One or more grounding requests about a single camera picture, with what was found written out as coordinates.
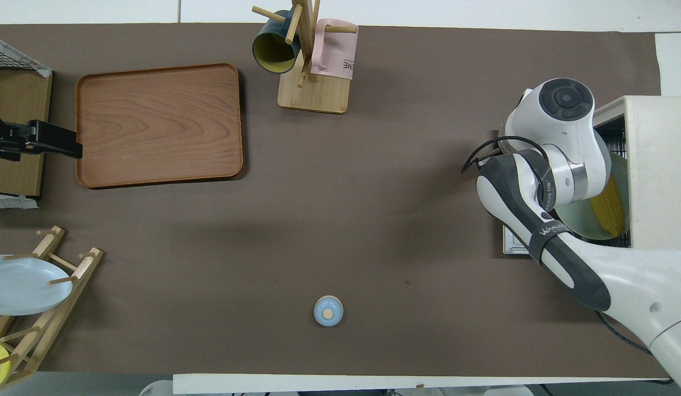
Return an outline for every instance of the blue lid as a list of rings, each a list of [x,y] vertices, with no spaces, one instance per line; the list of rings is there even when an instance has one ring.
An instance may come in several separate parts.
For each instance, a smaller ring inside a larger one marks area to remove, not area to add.
[[[335,326],[343,318],[343,304],[335,296],[323,296],[314,306],[314,317],[323,326]]]

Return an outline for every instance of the wooden tray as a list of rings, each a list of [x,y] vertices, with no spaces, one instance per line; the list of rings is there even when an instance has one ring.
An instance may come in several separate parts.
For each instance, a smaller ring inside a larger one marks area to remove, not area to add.
[[[76,178],[103,188],[227,178],[243,167],[238,71],[227,63],[86,75]]]

